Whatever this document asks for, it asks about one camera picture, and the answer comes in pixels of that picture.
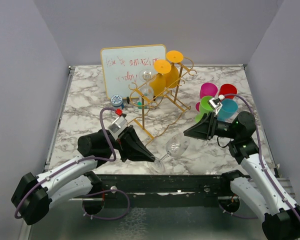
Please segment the green wine glass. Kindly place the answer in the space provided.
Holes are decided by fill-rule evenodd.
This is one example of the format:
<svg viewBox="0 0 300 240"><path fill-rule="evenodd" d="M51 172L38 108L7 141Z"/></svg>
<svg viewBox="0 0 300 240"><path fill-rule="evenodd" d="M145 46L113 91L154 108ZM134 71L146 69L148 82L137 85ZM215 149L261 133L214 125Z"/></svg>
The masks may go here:
<svg viewBox="0 0 300 240"><path fill-rule="evenodd" d="M215 109L212 108L209 104L209 100L211 100L213 97L212 96L204 96L199 104L199 113L195 116L194 121L198 123L204 114L208 114L209 112L213 112Z"/></svg>

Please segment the clear wine glass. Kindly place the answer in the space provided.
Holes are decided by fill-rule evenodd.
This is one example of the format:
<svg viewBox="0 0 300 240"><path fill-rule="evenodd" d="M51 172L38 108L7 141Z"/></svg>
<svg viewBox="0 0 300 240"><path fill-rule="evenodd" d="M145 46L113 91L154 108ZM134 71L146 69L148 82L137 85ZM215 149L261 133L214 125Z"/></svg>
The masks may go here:
<svg viewBox="0 0 300 240"><path fill-rule="evenodd" d="M139 88L139 91L144 94L146 98L149 100L152 100L154 98L154 90L151 86L149 86L149 82L152 78L152 71L151 69L143 69L139 73L139 78L142 81L142 83L145 83L145 85L141 86ZM142 100L144 101L143 104L147 104L149 101L146 99L143 99L141 95L139 95L138 102L142 103Z"/></svg>
<svg viewBox="0 0 300 240"><path fill-rule="evenodd" d="M178 159L188 149L190 138L183 133L175 134L165 144L165 154L162 157L156 157L154 162L148 162L147 165L155 174L162 174L165 171L163 164L166 158Z"/></svg>

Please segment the teal wine glass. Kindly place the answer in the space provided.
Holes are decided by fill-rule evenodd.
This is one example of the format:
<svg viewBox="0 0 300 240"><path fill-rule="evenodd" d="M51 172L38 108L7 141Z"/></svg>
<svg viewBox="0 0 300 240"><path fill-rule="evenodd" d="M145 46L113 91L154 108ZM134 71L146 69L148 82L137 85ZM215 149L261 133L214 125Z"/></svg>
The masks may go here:
<svg viewBox="0 0 300 240"><path fill-rule="evenodd" d="M225 121L231 118L238 110L238 104L229 98L224 99L222 102L222 107L217 114L217 119L220 121Z"/></svg>

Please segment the pink wine glass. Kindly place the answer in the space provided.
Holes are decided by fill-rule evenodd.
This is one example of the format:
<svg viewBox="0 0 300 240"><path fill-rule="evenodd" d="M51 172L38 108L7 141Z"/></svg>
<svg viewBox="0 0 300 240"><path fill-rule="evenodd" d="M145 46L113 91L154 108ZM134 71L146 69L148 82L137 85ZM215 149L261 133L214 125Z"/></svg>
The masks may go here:
<svg viewBox="0 0 300 240"><path fill-rule="evenodd" d="M218 87L214 83L206 82L201 85L199 97L200 99L206 96L215 97L217 92Z"/></svg>

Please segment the red wine glass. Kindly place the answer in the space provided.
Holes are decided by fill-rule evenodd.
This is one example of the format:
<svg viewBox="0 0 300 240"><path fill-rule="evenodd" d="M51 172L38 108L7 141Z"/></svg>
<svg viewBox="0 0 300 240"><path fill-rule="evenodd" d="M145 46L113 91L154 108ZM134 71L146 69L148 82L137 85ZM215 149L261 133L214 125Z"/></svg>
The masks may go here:
<svg viewBox="0 0 300 240"><path fill-rule="evenodd" d="M238 90L237 88L232 85L232 84L229 84L229 83L225 83L223 84L221 87L220 87L220 90L218 92L218 96L219 95L227 95L227 94L237 94L238 93Z"/></svg>

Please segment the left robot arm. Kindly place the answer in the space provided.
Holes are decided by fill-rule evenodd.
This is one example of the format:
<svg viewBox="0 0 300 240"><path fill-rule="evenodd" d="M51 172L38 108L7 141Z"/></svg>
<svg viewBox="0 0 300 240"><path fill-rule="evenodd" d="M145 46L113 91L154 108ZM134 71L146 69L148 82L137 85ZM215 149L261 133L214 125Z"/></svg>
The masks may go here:
<svg viewBox="0 0 300 240"><path fill-rule="evenodd" d="M154 155L139 139L132 126L117 131L101 129L81 136L77 142L79 155L49 171L25 174L19 181L11 202L14 217L33 225L43 219L50 209L75 197L104 198L110 192L93 172L108 162L120 159L135 162L155 161Z"/></svg>

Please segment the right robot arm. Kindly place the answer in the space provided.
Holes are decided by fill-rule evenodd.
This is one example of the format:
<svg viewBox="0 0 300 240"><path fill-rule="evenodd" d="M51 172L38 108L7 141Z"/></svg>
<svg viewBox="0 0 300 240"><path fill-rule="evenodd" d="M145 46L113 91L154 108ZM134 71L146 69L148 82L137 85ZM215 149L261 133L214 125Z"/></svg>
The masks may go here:
<svg viewBox="0 0 300 240"><path fill-rule="evenodd" d="M266 164L261 149L252 138L256 130L256 120L250 112L240 112L231 123L218 120L214 112L210 112L183 134L200 140L210 140L214 136L230 139L227 146L231 156L255 185L252 186L240 171L234 170L221 175L220 191L226 196L234 193L247 204L260 220L267 239L299 239L300 205Z"/></svg>

